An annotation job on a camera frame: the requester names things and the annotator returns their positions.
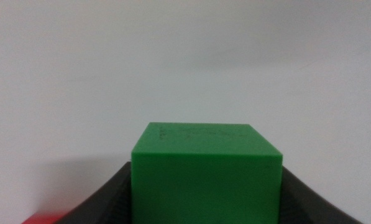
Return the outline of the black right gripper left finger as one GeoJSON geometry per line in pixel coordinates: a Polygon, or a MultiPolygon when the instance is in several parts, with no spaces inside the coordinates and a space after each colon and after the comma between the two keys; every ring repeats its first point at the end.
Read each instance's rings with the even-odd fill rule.
{"type": "Polygon", "coordinates": [[[131,163],[126,162],[93,195],[56,224],[131,224],[131,163]]]}

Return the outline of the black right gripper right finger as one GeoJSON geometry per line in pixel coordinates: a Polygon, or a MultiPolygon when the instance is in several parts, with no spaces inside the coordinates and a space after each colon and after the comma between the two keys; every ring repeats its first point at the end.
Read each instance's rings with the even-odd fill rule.
{"type": "Polygon", "coordinates": [[[280,224],[361,224],[283,168],[280,224]]]}

